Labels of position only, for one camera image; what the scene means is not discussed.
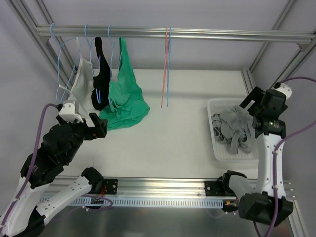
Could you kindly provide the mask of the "pink hanger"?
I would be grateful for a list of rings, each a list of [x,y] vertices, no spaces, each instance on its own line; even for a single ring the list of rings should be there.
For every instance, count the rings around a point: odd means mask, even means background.
[[[164,54],[164,70],[163,70],[163,81],[162,81],[162,93],[160,107],[163,107],[163,99],[166,85],[166,73],[167,73],[167,60],[168,60],[168,28],[165,30],[165,54]]]

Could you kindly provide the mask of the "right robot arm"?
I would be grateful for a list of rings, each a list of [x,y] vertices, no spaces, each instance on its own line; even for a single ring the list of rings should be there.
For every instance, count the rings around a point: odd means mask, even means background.
[[[246,175],[228,170],[223,174],[221,192],[233,194],[239,200],[238,214],[254,223],[278,226],[293,211],[293,203],[286,199],[282,175],[282,150],[286,140],[285,122],[279,116],[288,108],[286,100],[292,90],[281,83],[263,91],[255,87],[241,102],[253,117],[258,145],[258,177],[252,187]]]

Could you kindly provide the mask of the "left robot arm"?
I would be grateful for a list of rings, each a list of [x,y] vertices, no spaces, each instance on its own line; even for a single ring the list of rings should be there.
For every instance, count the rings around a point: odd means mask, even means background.
[[[54,179],[69,165],[85,140],[105,138],[107,120],[90,113],[94,124],[86,121],[59,123],[43,136],[20,171],[18,188],[11,204],[0,218],[0,234],[3,237],[38,236],[60,211],[78,197],[89,192],[98,193],[103,187],[103,176],[95,168],[86,168],[67,188],[51,197],[46,203],[40,198]]]

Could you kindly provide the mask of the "grey tank top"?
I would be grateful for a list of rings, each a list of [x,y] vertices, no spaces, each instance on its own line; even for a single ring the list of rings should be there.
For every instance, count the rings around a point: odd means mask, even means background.
[[[215,140],[221,143],[245,143],[251,139],[252,117],[245,109],[234,106],[212,116]]]
[[[222,121],[222,134],[228,144],[227,150],[230,154],[236,155],[238,151],[249,154],[252,152],[252,118],[229,116]]]

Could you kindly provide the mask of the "green tank top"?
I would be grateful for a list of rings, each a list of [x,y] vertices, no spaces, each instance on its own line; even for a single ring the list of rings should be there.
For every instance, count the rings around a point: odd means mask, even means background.
[[[117,79],[109,83],[109,105],[101,110],[99,118],[106,119],[107,130],[132,127],[149,113],[142,89],[136,82],[130,63],[125,38],[119,38],[120,63]]]

